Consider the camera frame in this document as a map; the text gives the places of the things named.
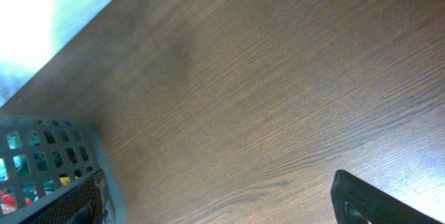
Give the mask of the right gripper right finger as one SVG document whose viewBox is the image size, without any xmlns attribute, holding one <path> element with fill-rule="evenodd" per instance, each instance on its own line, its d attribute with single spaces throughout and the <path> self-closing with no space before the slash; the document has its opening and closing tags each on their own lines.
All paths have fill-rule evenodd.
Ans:
<svg viewBox="0 0 445 224">
<path fill-rule="evenodd" d="M 345 170 L 337 170 L 330 190 L 338 224 L 440 224 Z"/>
</svg>

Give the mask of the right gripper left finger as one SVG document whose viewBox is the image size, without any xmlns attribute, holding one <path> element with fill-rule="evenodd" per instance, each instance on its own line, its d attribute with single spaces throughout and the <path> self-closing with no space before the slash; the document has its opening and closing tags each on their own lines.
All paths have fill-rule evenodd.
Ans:
<svg viewBox="0 0 445 224">
<path fill-rule="evenodd" d="M 110 196 L 105 173 L 99 169 L 47 206 L 21 223 L 102 224 L 111 220 L 107 202 Z"/>
</svg>

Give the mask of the green Nescafe coffee bag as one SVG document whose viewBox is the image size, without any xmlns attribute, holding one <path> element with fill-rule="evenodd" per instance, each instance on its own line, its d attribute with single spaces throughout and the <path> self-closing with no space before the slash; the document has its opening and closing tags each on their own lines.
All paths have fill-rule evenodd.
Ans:
<svg viewBox="0 0 445 224">
<path fill-rule="evenodd" d="M 92 168 L 79 132 L 1 131 L 1 215 L 23 209 Z"/>
</svg>

